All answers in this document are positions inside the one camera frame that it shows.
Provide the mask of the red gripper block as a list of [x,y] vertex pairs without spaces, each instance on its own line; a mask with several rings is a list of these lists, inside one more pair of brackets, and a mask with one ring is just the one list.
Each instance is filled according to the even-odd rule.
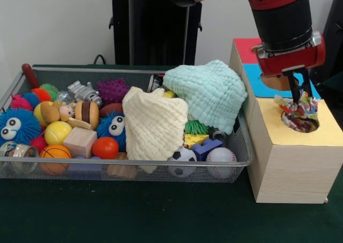
[[296,69],[299,69],[298,72],[303,78],[301,88],[307,92],[308,97],[313,97],[307,69],[323,65],[326,55],[324,37],[318,31],[313,32],[309,42],[298,49],[283,53],[269,53],[262,45],[256,45],[253,51],[265,77],[280,76],[286,72],[293,103],[297,104],[300,99],[300,87],[292,72]]

